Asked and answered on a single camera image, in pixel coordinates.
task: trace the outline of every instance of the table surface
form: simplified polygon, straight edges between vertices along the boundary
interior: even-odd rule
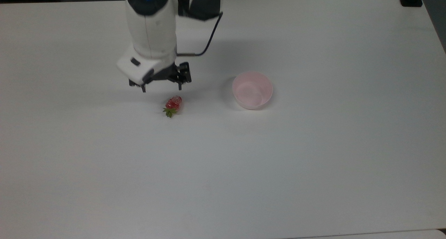
[[[225,0],[177,91],[128,86],[124,2],[0,5],[2,238],[280,239],[446,227],[446,55],[398,0]],[[181,18],[178,51],[214,21]],[[233,78],[274,86],[239,107]],[[184,109],[162,107],[173,95]]]

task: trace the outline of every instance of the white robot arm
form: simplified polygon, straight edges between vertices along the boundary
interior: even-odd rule
[[[219,21],[223,14],[221,12],[223,0],[125,1],[132,45],[118,60],[118,68],[129,78],[129,85],[141,87],[143,92],[145,85],[153,80],[176,82],[178,89],[181,90],[183,83],[191,82],[191,74],[187,62],[180,66],[175,65],[177,57],[175,15],[203,21],[218,17]]]

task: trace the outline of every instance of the red strawberry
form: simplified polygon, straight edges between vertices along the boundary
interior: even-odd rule
[[[166,112],[166,116],[172,118],[172,115],[176,114],[180,110],[181,101],[183,100],[181,99],[180,96],[177,95],[170,98],[166,103],[166,108],[163,108],[164,109],[163,112]]]

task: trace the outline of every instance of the black cable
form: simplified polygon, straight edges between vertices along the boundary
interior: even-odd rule
[[[177,56],[201,56],[201,55],[203,55],[206,52],[207,48],[209,47],[210,41],[212,41],[212,37],[214,37],[214,33],[215,33],[215,30],[217,29],[218,22],[220,22],[220,19],[222,18],[222,16],[223,16],[223,12],[221,12],[218,15],[218,20],[217,20],[217,22],[215,22],[214,29],[212,30],[212,33],[210,34],[210,38],[209,38],[209,41],[207,42],[206,48],[201,53],[177,53]]]

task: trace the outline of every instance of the plastic bowl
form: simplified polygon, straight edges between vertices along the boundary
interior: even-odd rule
[[[234,79],[232,92],[240,106],[246,109],[258,109],[271,98],[272,84],[265,75],[249,71],[239,74]]]

